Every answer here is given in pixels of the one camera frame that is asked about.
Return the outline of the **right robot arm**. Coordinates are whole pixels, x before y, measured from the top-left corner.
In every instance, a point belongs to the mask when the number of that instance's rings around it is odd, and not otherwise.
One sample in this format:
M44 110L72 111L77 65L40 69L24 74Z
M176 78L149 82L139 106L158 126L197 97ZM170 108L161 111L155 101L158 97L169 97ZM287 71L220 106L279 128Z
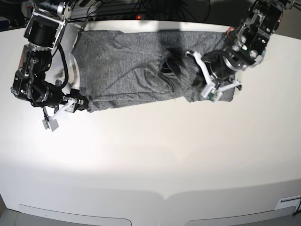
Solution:
M63 93L69 72L61 40L76 2L34 0L32 3L32 16L24 33L29 43L23 48L11 92L16 98L29 101L33 107L40 107L44 128L55 131L59 127L57 118L61 113L74 113L88 107L88 100L78 89ZM59 51L63 63L64 81L60 85L45 80L52 64L53 49Z

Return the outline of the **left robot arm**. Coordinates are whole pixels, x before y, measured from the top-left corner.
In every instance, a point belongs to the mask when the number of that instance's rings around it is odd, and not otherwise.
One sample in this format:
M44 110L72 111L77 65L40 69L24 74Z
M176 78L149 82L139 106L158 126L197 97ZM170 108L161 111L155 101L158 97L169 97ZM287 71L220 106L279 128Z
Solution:
M227 30L220 49L203 55L197 51L186 52L204 78L200 90L203 98L215 103L226 91L242 89L235 74L263 61L266 46L281 22L287 3L286 0L257 0L249 8L246 19L237 28Z

